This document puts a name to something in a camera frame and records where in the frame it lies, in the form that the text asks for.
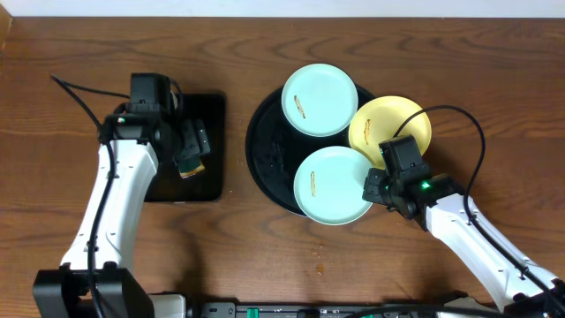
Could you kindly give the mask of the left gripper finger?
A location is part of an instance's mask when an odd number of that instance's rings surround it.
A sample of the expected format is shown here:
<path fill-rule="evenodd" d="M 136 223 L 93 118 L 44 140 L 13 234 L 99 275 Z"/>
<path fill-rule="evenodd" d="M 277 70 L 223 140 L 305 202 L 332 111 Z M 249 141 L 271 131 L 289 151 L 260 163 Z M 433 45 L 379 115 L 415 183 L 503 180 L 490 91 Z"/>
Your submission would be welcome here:
<path fill-rule="evenodd" d="M 200 145 L 200 155 L 208 155 L 211 152 L 211 147 L 204 122 L 201 119 L 195 119 L 194 125 Z"/>
<path fill-rule="evenodd" d="M 181 165 L 196 161 L 200 156 L 198 135 L 191 119 L 186 119 L 181 126 L 182 145 L 176 156 L 176 164 Z"/>

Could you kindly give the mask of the green and yellow sponge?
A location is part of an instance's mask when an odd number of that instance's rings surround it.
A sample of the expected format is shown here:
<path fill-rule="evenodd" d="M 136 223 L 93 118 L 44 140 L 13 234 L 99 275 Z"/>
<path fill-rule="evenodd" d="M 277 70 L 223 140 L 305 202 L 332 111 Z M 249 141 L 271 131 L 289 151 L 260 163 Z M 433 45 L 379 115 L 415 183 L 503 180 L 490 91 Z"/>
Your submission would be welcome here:
<path fill-rule="evenodd" d="M 205 169 L 199 156 L 190 156 L 177 162 L 177 169 L 181 178 L 189 178 Z"/>

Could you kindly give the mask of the yellow plate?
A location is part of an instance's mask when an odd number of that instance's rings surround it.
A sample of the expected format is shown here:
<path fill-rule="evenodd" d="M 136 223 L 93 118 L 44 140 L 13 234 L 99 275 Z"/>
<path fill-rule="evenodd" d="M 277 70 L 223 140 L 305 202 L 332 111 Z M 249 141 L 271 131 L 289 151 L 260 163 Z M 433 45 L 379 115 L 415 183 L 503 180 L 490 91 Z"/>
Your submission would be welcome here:
<path fill-rule="evenodd" d="M 350 122 L 350 146 L 363 154 L 374 168 L 384 170 L 379 144 L 391 139 L 404 121 L 419 110 L 422 108 L 417 103 L 401 96 L 382 96 L 367 102 Z M 411 119 L 399 132 L 399 136 L 406 134 L 415 138 L 423 155 L 432 139 L 432 126 L 426 113 Z"/>

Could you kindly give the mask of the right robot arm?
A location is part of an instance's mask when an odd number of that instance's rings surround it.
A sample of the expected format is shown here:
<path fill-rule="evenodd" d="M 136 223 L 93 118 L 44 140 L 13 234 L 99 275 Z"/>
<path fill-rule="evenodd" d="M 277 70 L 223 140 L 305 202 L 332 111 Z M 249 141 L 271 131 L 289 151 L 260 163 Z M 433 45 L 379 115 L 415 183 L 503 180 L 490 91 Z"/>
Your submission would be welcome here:
<path fill-rule="evenodd" d="M 364 200 L 416 221 L 444 243 L 504 314 L 564 315 L 563 280 L 510 243 L 452 177 L 432 175 L 413 136 L 383 141 L 379 149 L 385 167 L 368 171 Z"/>

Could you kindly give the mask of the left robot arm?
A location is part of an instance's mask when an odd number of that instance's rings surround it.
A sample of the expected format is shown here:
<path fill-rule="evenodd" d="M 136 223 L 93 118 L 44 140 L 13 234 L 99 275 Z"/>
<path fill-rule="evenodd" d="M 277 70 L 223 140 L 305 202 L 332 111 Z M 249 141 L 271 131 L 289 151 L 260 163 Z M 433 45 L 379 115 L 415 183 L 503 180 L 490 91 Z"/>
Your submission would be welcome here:
<path fill-rule="evenodd" d="M 181 178 L 204 169 L 204 125 L 184 117 L 180 86 L 158 73 L 134 73 L 127 101 L 95 120 L 99 161 L 79 231 L 58 269 L 41 269 L 33 295 L 43 317 L 193 317 L 185 295 L 149 294 L 132 274 L 147 192 L 162 163 Z"/>

